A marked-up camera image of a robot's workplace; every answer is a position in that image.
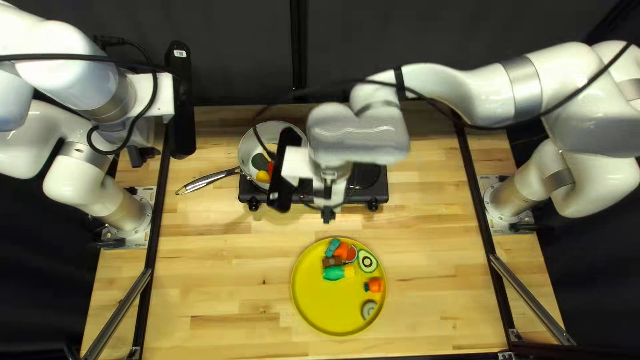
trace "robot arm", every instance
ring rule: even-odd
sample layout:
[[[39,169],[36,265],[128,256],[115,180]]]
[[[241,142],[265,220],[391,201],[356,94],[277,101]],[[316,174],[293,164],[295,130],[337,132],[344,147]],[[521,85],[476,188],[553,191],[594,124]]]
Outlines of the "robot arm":
[[[497,127],[543,113],[584,85],[625,43],[589,47],[566,43],[460,71],[432,63],[401,68],[404,84],[456,110],[469,124]],[[395,83],[393,70],[368,79]],[[550,136],[543,150],[503,186],[490,209],[507,218],[552,198],[561,214],[581,217],[626,196],[640,182],[640,49],[632,46],[609,74],[543,117]],[[353,161],[380,165],[400,161],[409,138],[394,88],[357,85],[350,108],[318,106],[307,123],[311,162],[317,168]]]
[[[41,19],[2,0],[0,34],[2,55],[105,55],[77,28]],[[87,132],[99,124],[100,130],[92,135],[95,146],[109,151],[116,147],[114,143],[120,145],[131,118],[149,102],[151,83],[150,74],[129,74],[107,62],[0,63],[0,172],[23,179],[35,176],[62,139],[64,144],[44,179],[45,194],[101,218],[121,234],[144,234],[150,222],[150,205],[105,175],[113,156],[93,151],[87,144]],[[33,88],[92,121],[46,102],[32,101]],[[172,77],[160,73],[152,111],[145,116],[172,114]],[[152,135],[150,126],[147,134]],[[149,146],[151,139],[144,135],[136,126],[133,143]]]

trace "black backdrop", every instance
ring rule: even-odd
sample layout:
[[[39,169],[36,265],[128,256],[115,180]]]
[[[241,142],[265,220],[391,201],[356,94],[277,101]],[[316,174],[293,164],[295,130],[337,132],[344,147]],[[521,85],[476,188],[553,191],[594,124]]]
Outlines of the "black backdrop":
[[[193,91],[198,105],[270,102],[293,85],[287,0],[11,2],[36,15],[69,22],[90,36],[114,35],[136,41],[157,62],[161,62],[171,40],[185,41],[193,55]],[[303,82],[316,86],[413,61],[471,69],[559,42],[584,40],[615,4],[611,0],[309,0],[307,73]],[[617,32],[601,29],[598,40],[611,34],[621,38],[636,34],[633,19],[639,17],[636,14],[627,19]],[[308,100],[339,96],[325,92]],[[515,155],[526,157],[527,150],[516,149]],[[0,286],[10,290],[0,296],[0,352],[59,348],[62,342],[77,347],[82,336],[97,251],[82,227],[84,215],[46,199],[41,187],[41,177],[19,181],[0,176],[0,218],[7,230],[0,240]],[[625,204],[637,210],[637,198]],[[573,226],[587,226],[584,222],[577,224]],[[570,229],[554,234],[567,233]],[[568,314],[566,326],[579,343],[624,345],[621,339],[628,337],[619,337],[616,329],[599,327],[611,322],[590,320],[611,315],[620,319],[614,309],[612,313],[603,309],[615,308],[616,304],[604,302],[594,295],[595,291],[584,289],[611,282],[611,277],[623,276],[627,268],[602,272],[604,278],[599,277],[598,282],[580,282],[584,288],[581,293],[571,283],[580,274],[562,265],[563,254],[575,249],[580,237],[588,236],[594,245],[579,249],[591,252],[589,256],[572,253],[572,261],[586,262],[602,251],[604,245],[594,242],[601,234],[583,231],[571,241],[541,235],[558,297],[567,294],[563,290],[569,291],[568,300],[559,299],[559,305],[563,314]],[[624,261],[631,266],[629,256],[616,257],[613,251],[607,255],[610,263]],[[640,280],[633,275],[617,283],[618,291],[623,291],[622,286],[637,288]],[[572,301],[583,296],[590,296],[590,303],[577,308]],[[624,299],[639,300],[635,295]],[[596,316],[587,316],[596,310]],[[617,331],[632,334],[624,327]]]

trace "butcher block countertop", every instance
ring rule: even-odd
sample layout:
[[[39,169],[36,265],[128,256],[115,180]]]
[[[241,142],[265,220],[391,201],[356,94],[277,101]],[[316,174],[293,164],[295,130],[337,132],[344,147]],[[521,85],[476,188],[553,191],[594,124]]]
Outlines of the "butcher block countertop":
[[[284,120],[302,128],[313,106],[277,106],[260,121]],[[403,104],[411,153],[389,166],[389,202],[376,213],[363,205],[344,206],[330,225],[301,204],[288,214],[266,206],[252,213],[237,200],[238,177],[175,195],[200,176],[237,166],[237,145],[257,109],[196,108],[198,150],[187,159],[171,159],[144,359],[331,359],[507,347],[448,120],[425,104]],[[468,140],[479,175],[516,170],[504,132],[468,134]],[[158,168],[159,157],[131,169],[123,154],[116,180],[122,186],[155,185]],[[345,338],[309,327],[289,293],[296,258],[329,236],[353,238],[372,249],[388,281],[379,318]],[[494,242],[498,255],[561,323],[535,235],[499,236]],[[83,352],[140,274],[145,254],[140,249],[102,251]],[[508,288],[508,295],[523,337],[553,342],[515,292]],[[102,359],[128,353],[136,312],[134,306]]]

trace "frying pan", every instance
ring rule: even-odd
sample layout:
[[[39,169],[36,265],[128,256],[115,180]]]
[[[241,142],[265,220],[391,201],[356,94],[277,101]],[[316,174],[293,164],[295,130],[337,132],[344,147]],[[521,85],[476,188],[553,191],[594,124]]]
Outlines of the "frying pan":
[[[277,144],[278,139],[280,138],[280,132],[286,127],[291,127],[292,129],[294,129],[302,137],[302,146],[307,146],[307,137],[302,133],[302,131],[300,131],[300,129],[288,122],[278,120],[267,121],[258,124],[256,126],[256,129],[265,144]],[[201,189],[211,183],[214,183],[231,175],[244,175],[256,186],[266,192],[269,189],[269,184],[262,183],[255,179],[255,176],[259,170],[254,168],[251,164],[251,159],[253,158],[253,156],[261,152],[262,147],[260,146],[258,139],[255,137],[253,130],[249,129],[249,131],[244,134],[244,136],[240,140],[240,144],[238,145],[239,166],[219,172],[214,172],[213,174],[205,175],[203,177],[195,179],[194,181],[180,187],[178,190],[176,190],[175,194],[183,195],[185,193],[194,192],[195,190]]]

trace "yellow plate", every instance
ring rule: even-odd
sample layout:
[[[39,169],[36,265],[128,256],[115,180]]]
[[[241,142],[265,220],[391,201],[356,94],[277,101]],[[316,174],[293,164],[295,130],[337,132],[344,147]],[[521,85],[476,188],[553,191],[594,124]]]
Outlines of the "yellow plate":
[[[296,310],[314,329],[333,336],[347,336],[366,329],[380,314],[387,294],[387,279],[378,260],[378,268],[365,274],[356,259],[352,264],[355,275],[338,281],[323,279],[322,259],[324,251],[334,238],[320,240],[307,248],[298,258],[291,274],[291,298]],[[347,238],[337,238],[356,247],[373,252],[361,243]],[[364,284],[373,277],[379,277],[383,291],[364,291]],[[375,312],[368,320],[362,318],[362,306],[367,300],[375,301]]]

